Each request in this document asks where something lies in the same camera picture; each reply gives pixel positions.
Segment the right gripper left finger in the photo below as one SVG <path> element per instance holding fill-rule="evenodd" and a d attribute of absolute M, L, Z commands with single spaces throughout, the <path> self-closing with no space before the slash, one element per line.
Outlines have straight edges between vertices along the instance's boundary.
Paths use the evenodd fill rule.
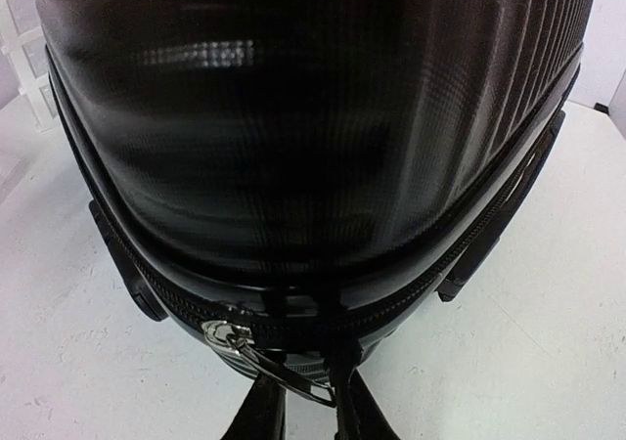
<path fill-rule="evenodd" d="M 258 375 L 221 440 L 284 440 L 286 389 Z"/>

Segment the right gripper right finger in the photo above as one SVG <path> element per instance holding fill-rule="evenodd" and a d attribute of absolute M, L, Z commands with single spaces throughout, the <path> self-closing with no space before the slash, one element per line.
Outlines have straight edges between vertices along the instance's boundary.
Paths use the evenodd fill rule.
<path fill-rule="evenodd" d="M 335 439 L 400 440 L 358 372 L 363 355 L 356 338 L 343 336 L 335 342 Z"/>

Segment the black ribbed hard-shell suitcase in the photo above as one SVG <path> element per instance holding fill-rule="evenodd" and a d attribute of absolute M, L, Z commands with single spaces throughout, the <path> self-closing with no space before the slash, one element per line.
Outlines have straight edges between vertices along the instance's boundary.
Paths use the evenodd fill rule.
<path fill-rule="evenodd" d="M 135 302 L 322 405 L 523 200 L 593 0 L 35 0 Z"/>

